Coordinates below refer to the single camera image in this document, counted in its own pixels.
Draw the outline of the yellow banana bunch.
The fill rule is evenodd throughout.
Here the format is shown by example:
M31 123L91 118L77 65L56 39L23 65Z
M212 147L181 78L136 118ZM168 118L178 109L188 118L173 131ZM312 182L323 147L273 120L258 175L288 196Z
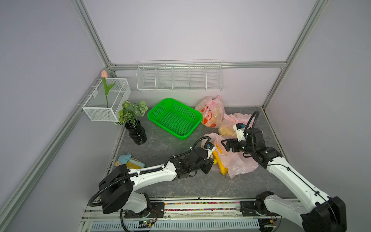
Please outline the yellow banana bunch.
M221 174L225 176L228 173L228 168L226 168L223 165L222 160L220 158L221 155L222 155L222 150L217 145L215 145L215 150L212 152L214 164L218 165Z

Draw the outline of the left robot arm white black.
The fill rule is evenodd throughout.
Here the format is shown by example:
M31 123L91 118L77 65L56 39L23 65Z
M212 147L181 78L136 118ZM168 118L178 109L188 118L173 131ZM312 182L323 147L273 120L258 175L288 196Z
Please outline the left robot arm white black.
M99 191L89 200L89 207L102 207L104 214L128 210L144 217L152 211L149 196L138 190L161 182L190 177L201 170L209 173L214 161L211 157L214 146L196 147L181 156L171 156L164 164L143 169L118 166L99 183Z

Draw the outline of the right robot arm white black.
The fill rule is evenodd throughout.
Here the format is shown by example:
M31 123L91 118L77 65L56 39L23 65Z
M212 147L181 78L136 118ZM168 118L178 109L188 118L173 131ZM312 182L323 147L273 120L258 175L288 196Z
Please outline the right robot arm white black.
M299 204L282 199L271 191L256 196L247 210L260 216L276 213L303 228L306 232L345 232L346 205L339 197L330 197L299 174L272 147L267 147L262 131L242 123L234 125L236 138L222 141L226 151L251 156L261 167L276 176L300 201Z

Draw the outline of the printed pink plastic bag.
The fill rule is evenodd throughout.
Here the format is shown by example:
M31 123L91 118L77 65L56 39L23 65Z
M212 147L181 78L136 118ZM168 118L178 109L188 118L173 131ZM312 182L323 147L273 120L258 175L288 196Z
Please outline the printed pink plastic bag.
M221 95L217 95L215 98L206 97L196 105L195 110L202 114L202 124L210 128L219 128L225 115Z
M224 114L223 121L218 128L219 135L236 137L236 132L233 127L238 123L246 125L251 116L252 115L241 113L234 113L230 115Z

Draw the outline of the plain pink plastic bag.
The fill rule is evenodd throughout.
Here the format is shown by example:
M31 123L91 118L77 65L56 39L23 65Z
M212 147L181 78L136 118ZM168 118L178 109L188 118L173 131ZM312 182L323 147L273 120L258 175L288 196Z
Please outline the plain pink plastic bag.
M217 145L222 150L221 160L223 165L228 168L227 175L233 179L235 176L240 174L247 174L255 171L258 168L258 163L253 158L245 158L242 152L233 153L232 151L227 152L223 145L222 140L237 138L235 136L223 136L217 133L209 133L204 136L211 138L210 142Z

